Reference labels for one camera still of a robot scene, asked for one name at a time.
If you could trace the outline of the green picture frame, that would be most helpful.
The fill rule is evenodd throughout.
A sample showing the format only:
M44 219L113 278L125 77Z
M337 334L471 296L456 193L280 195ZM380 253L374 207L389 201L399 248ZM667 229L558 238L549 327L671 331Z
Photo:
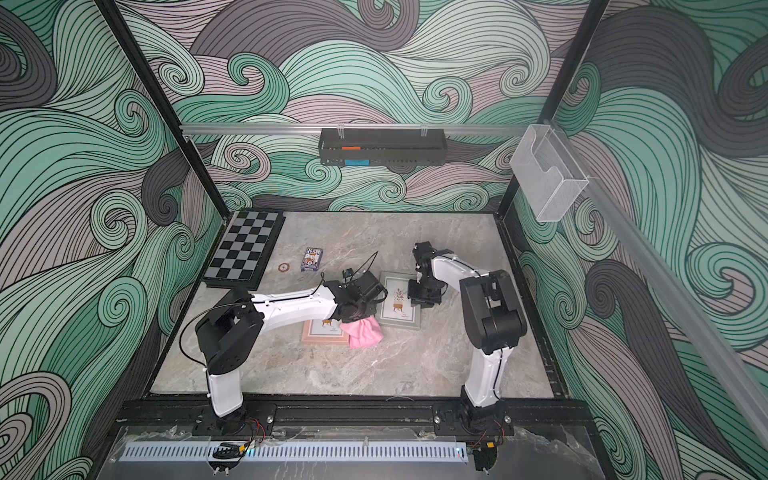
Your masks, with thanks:
M387 290L387 297L376 312L381 325L412 330L421 328L421 307L413 303L408 294L409 282L415 279L415 274L381 272L379 280Z

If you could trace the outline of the pink cloth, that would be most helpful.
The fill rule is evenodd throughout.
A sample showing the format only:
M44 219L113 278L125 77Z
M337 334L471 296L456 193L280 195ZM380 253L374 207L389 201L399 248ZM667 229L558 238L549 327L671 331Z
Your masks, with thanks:
M352 349L375 347L384 338L383 331L374 316L339 325L349 337Z

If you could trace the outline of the pink picture frame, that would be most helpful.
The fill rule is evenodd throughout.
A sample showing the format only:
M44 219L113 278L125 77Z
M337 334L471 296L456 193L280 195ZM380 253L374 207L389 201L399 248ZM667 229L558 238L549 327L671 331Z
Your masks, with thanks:
M349 335L340 328L340 322L334 319L309 320L304 323L302 343L347 345Z

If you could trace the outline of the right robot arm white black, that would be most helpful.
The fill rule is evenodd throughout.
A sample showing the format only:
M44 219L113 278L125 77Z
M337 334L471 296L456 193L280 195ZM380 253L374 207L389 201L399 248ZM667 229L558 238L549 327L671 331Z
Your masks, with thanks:
M465 333L474 347L463 397L472 412L495 406L501 401L506 364L527 334L512 276L504 270L477 268L429 242L415 244L412 253L417 277L408 282L408 298L421 308L432 308L442 303L449 289L459 294Z

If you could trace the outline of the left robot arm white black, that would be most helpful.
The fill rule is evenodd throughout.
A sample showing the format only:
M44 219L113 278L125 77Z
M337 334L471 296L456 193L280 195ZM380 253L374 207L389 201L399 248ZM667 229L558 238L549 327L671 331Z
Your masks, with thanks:
M260 333L305 321L355 323L373 315L387 296L369 271L353 280L323 280L316 287L281 294L230 290L195 325L214 414L227 418L242 409L239 368Z

